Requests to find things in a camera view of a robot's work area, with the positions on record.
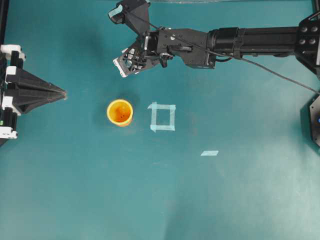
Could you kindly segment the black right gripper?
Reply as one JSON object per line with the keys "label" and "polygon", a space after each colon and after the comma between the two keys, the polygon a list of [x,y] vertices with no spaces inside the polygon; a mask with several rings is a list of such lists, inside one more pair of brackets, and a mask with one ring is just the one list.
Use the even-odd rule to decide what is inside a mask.
{"label": "black right gripper", "polygon": [[165,68],[173,57],[180,57],[190,68],[215,68],[216,56],[210,53],[214,47],[215,30],[162,28],[151,31],[149,7],[149,0],[122,0],[107,14],[114,24],[125,24],[137,35],[144,34],[145,37],[144,52],[136,40],[112,61],[123,78],[157,65]]}

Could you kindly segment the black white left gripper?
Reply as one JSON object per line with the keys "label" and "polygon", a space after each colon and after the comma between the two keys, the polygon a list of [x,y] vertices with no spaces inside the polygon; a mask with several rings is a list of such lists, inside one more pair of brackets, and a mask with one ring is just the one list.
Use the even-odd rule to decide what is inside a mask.
{"label": "black white left gripper", "polygon": [[[67,92],[53,83],[23,70],[25,54],[19,45],[0,47],[0,138],[18,137],[18,117],[40,106],[67,98]],[[26,97],[23,89],[40,90],[61,95],[51,97]]]}

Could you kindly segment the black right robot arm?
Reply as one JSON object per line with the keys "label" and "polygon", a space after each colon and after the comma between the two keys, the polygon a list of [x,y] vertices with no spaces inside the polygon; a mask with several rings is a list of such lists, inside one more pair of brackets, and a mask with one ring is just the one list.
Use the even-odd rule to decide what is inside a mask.
{"label": "black right robot arm", "polygon": [[320,73],[318,13],[293,27],[228,27],[202,32],[156,27],[150,23],[149,7],[148,0],[122,0],[108,13],[114,24],[124,24],[137,35],[113,60],[122,77],[157,65],[166,67],[175,56],[195,69],[214,69],[217,62],[242,60],[244,56],[295,56],[312,73]]}

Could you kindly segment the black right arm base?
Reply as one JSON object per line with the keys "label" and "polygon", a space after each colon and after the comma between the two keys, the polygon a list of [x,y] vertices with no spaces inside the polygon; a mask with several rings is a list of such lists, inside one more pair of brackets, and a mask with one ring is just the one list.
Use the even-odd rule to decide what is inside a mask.
{"label": "black right arm base", "polygon": [[300,109],[300,126],[305,142],[320,150],[320,96],[314,95]]}

